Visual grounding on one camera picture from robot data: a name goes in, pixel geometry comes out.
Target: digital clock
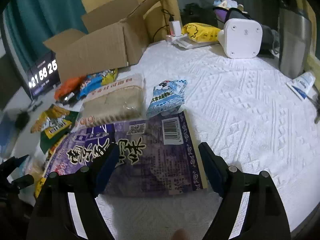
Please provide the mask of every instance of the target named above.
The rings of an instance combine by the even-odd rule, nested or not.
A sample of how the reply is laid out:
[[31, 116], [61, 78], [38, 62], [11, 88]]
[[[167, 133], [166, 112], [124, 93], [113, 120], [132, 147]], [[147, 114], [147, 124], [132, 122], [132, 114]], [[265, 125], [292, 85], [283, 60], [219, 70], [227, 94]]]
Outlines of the digital clock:
[[27, 71], [27, 75], [29, 88], [33, 98], [59, 83], [60, 78], [55, 53], [51, 51], [37, 60], [35, 65]]

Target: cardboard box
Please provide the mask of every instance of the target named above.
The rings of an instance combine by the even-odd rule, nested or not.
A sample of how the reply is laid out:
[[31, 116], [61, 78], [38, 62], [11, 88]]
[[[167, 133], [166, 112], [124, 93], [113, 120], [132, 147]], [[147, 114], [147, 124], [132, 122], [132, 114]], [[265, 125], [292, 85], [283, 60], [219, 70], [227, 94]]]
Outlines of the cardboard box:
[[159, 1], [113, 0], [82, 16], [89, 34], [68, 29], [44, 41], [61, 82], [137, 64], [150, 43], [143, 15]]

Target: packaged snack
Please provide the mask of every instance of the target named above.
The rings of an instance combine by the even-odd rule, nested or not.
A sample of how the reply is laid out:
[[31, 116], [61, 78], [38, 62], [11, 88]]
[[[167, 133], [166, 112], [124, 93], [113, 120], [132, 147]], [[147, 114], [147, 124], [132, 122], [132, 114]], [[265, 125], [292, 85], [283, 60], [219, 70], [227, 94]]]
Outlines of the packaged snack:
[[147, 117], [159, 113], [162, 116], [176, 113], [184, 104], [184, 89], [186, 80], [163, 81], [153, 88], [153, 97], [147, 110]]
[[182, 34], [188, 34], [190, 40], [196, 42], [218, 41], [219, 28], [202, 23], [188, 23], [183, 26]]
[[77, 99], [77, 95], [80, 93], [79, 88], [76, 90], [73, 90], [71, 93], [64, 95], [62, 98], [60, 98], [60, 102], [63, 106], [70, 105], [70, 107], [74, 106], [79, 99]]
[[101, 86], [105, 86], [114, 82], [118, 75], [118, 69], [109, 69], [96, 74], [88, 75], [87, 79], [80, 87], [80, 93], [77, 95], [79, 100], [81, 97], [88, 95], [91, 91]]
[[34, 192], [34, 196], [35, 198], [38, 198], [38, 195], [42, 189], [43, 184], [45, 183], [45, 178], [43, 178], [43, 172], [46, 170], [47, 166], [49, 165], [50, 161], [52, 160], [53, 155], [55, 154], [55, 149], [58, 147], [58, 145], [64, 140], [64, 138], [67, 135], [64, 135], [61, 139], [59, 139], [59, 141], [57, 141], [49, 150], [47, 150], [47, 152], [45, 153], [45, 161], [44, 164], [42, 165], [42, 175], [41, 178], [37, 180], [37, 182], [35, 183], [36, 187], [35, 187], [35, 192]]
[[35, 181], [33, 186], [24, 188], [21, 192], [22, 194], [30, 195], [34, 190], [36, 195], [38, 184], [43, 179], [44, 169], [44, 155], [41, 154], [41, 152], [36, 152], [32, 157], [28, 156], [25, 161], [16, 169], [16, 174], [19, 177], [30, 174]]
[[207, 188], [201, 156], [185, 112], [151, 119], [105, 124], [69, 133], [57, 146], [43, 177], [90, 166], [111, 142], [119, 161], [105, 194], [161, 197]]
[[73, 131], [138, 118], [142, 114], [143, 101], [141, 74], [100, 87], [85, 98]]
[[61, 97], [64, 97], [65, 95], [69, 94], [70, 92], [75, 90], [77, 87], [79, 87], [84, 79], [85, 79], [85, 76], [69, 78], [59, 88], [57, 88], [57, 90], [54, 93], [54, 99], [60, 100]]
[[44, 153], [71, 130], [77, 116], [78, 112], [56, 105], [51, 105], [48, 110], [40, 114], [39, 119], [31, 128], [31, 133], [41, 132], [40, 148]]

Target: blue snack bag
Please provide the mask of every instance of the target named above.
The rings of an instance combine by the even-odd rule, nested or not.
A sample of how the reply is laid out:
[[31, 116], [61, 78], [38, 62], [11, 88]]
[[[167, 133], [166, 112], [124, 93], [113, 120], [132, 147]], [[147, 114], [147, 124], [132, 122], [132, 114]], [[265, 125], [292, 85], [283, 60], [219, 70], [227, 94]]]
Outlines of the blue snack bag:
[[147, 117], [159, 113], [162, 116], [174, 114], [184, 104], [186, 80], [163, 81], [153, 88], [153, 97], [147, 110]]

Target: barcode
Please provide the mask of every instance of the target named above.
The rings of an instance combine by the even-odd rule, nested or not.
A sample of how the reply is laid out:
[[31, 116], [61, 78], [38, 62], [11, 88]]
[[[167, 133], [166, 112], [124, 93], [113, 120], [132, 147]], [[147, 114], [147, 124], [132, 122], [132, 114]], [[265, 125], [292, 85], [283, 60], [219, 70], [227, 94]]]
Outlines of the barcode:
[[162, 120], [162, 132], [164, 145], [183, 143], [178, 117]]

